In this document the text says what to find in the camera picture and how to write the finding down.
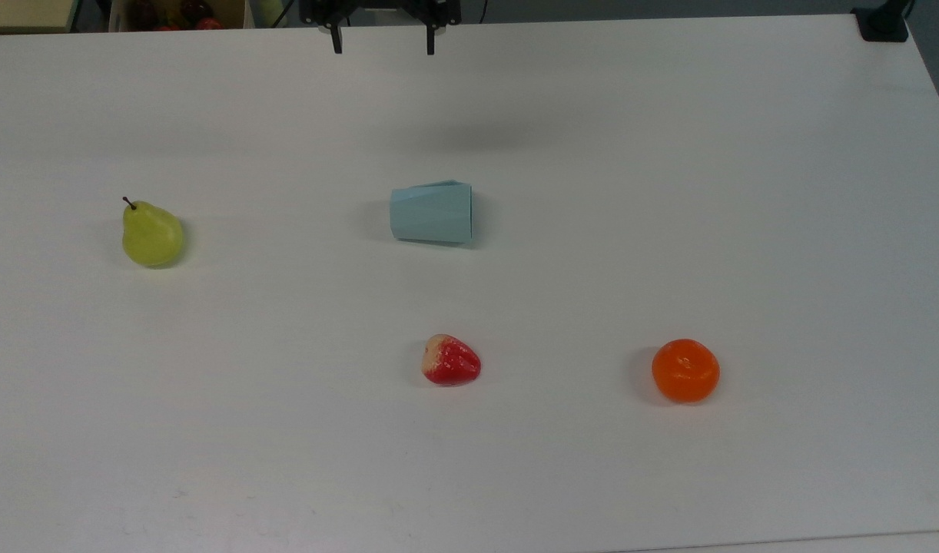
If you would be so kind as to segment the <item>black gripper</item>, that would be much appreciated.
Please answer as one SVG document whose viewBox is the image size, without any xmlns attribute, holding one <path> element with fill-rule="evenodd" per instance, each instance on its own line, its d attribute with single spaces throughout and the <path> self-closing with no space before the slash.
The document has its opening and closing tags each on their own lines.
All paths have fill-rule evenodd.
<svg viewBox="0 0 939 553">
<path fill-rule="evenodd" d="M 422 22 L 426 31 L 427 55 L 435 54 L 436 31 L 446 25 L 462 24 L 460 1 L 298 1 L 300 20 L 307 25 L 330 25 L 333 52 L 343 54 L 339 24 L 356 10 L 401 11 Z"/>
</svg>

